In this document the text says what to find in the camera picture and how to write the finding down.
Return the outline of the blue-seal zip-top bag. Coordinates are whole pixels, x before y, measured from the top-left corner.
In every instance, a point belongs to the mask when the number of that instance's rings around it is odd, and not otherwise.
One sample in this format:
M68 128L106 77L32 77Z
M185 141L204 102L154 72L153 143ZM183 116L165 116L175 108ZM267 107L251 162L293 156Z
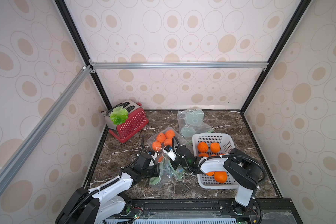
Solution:
M164 130L160 130L152 135L147 140L147 144L151 150L160 152L166 146L172 146L173 137L178 139L180 145L185 145L188 149L192 149L191 144L172 127L166 127Z

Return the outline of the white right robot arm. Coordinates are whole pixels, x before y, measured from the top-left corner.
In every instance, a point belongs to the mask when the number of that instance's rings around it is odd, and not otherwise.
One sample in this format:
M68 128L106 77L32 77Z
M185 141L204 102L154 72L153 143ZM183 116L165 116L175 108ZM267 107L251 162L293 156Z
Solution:
M264 166L236 148L228 154L205 157L194 156L185 146L179 146L167 155L173 167L181 166L193 175L209 172L230 174L238 183L233 203L235 208L248 208L258 187L268 178Z

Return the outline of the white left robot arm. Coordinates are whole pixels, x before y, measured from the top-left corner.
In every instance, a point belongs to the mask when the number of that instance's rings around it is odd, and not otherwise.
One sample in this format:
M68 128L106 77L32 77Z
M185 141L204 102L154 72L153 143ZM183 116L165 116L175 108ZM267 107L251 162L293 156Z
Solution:
M121 169L109 182L92 189L77 189L59 213L56 224L96 224L105 218L121 213L129 199L123 192L142 179L158 177L157 152L141 153L136 160Z

